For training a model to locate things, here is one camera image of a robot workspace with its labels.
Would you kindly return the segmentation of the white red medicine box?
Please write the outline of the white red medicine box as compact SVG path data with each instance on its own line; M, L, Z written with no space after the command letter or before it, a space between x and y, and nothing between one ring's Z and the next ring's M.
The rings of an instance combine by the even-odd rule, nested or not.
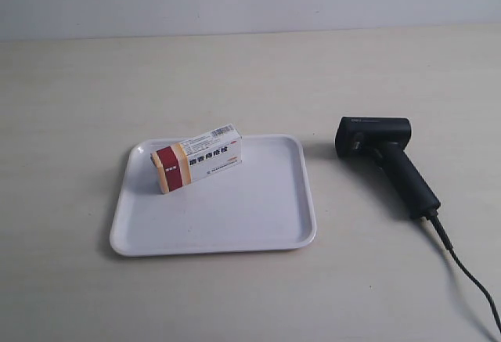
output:
M227 124L150 154L163 194L242 162L242 136Z

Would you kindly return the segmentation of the white plastic tray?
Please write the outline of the white plastic tray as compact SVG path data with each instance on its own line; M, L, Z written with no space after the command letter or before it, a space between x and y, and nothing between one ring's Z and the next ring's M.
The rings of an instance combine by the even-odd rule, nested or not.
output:
M302 144L290 135L243 137L243 162L163 194L150 161L174 138L149 139L128 157L110 228L121 256L294 250L316 234Z

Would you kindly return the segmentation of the black handheld barcode scanner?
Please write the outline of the black handheld barcode scanner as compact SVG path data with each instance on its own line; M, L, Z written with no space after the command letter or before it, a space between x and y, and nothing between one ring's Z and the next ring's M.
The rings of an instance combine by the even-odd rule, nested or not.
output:
M441 202L405 153L411 135L405 117L342 117L335 150L340 158L370 158L385 173L411 218L436 219Z

